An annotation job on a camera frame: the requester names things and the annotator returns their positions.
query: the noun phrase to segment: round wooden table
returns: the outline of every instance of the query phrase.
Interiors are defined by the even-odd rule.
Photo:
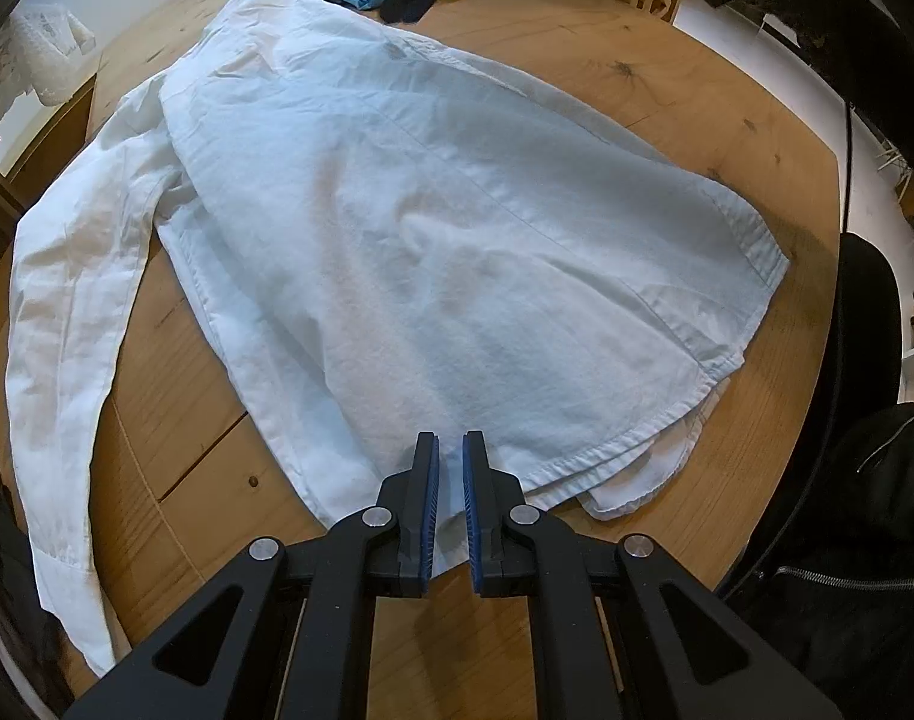
[[[175,1],[108,47],[91,132],[122,94],[193,45],[225,1]],[[597,522],[574,502],[558,509],[598,538],[650,533],[714,586],[780,480],[813,394],[839,241],[832,153],[729,62],[619,1],[442,0],[416,30],[528,71],[732,187],[791,259],[684,471],[631,517]],[[268,147],[285,159],[298,145]],[[230,388],[159,245],[92,469],[97,567],[134,643],[255,536],[290,542],[322,532]],[[529,635],[525,602],[476,598],[466,566],[434,580],[428,601],[381,600],[369,717],[534,717]]]

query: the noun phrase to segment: wood grain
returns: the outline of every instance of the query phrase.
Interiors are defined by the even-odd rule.
[[[91,134],[225,1],[177,1],[109,47]],[[731,186],[791,258],[746,365],[667,490],[612,522],[573,502],[558,509],[600,538],[651,533],[712,586],[782,474],[823,357],[839,240],[832,153],[726,60],[618,1],[442,0],[417,31],[555,84]],[[249,538],[319,533],[229,389],[164,253],[143,278],[100,421],[91,514],[98,570],[134,641]],[[429,603],[380,603],[369,716],[533,717],[530,657],[526,605],[477,599],[460,567],[434,581]]]
[[[10,186],[28,206],[43,196],[86,143],[94,82],[93,77],[87,79],[60,106],[7,174]]]
[[[113,398],[157,501],[244,415],[163,250],[137,290]]]
[[[60,632],[60,671],[74,696],[81,696],[97,683],[97,675],[84,661],[80,651],[70,643],[64,632]]]

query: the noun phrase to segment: metal pivot screw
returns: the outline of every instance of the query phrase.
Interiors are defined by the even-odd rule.
[[[364,525],[371,528],[382,528],[383,525],[393,519],[390,509],[384,509],[382,506],[371,506],[364,512]]]
[[[280,545],[272,538],[258,538],[250,544],[249,553],[253,560],[269,560],[276,555],[278,549]]]
[[[635,533],[633,536],[627,536],[627,540],[624,541],[624,549],[628,555],[633,555],[633,557],[650,557],[654,552],[654,543],[647,536]]]
[[[532,525],[540,519],[540,509],[535,509],[526,504],[514,506],[511,509],[511,520],[517,525]]]

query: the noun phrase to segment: white lace cloth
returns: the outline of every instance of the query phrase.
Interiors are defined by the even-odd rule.
[[[0,30],[0,121],[31,91],[43,105],[66,103],[79,85],[80,57],[95,45],[93,32],[61,5],[15,10]]]

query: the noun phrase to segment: jacket zipper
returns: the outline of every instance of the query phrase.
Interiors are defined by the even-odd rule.
[[[903,433],[903,429],[904,429],[907,425],[909,425],[911,422],[913,422],[913,421],[914,421],[914,415],[911,416],[911,418],[909,418],[905,423],[903,423],[902,425],[900,425],[900,427],[897,428],[897,432],[896,432],[894,435],[890,436],[885,442],[882,443],[882,445],[879,445],[875,450],[873,450],[873,452],[871,452],[870,454],[868,454],[868,456],[866,457],[866,459],[864,459],[863,463],[861,463],[860,466],[857,467],[857,473],[860,473],[860,472],[864,469],[864,466],[866,466],[866,464],[868,464],[868,463],[869,463],[874,457],[876,457],[882,450],[886,449],[886,448],[887,448],[888,446],[890,446],[893,442],[895,442],[895,441],[897,440],[897,437],[898,437],[901,433]],[[880,464],[880,461],[879,461],[879,460],[871,466],[871,470],[875,469],[876,466],[878,466],[878,464]]]
[[[777,574],[813,581],[816,584],[825,584],[828,587],[836,587],[836,589],[841,590],[914,590],[914,579],[881,581],[843,579],[841,577],[832,577],[828,574],[820,574],[817,571],[808,571],[806,568],[795,568],[791,565],[781,565],[780,568],[777,568]]]

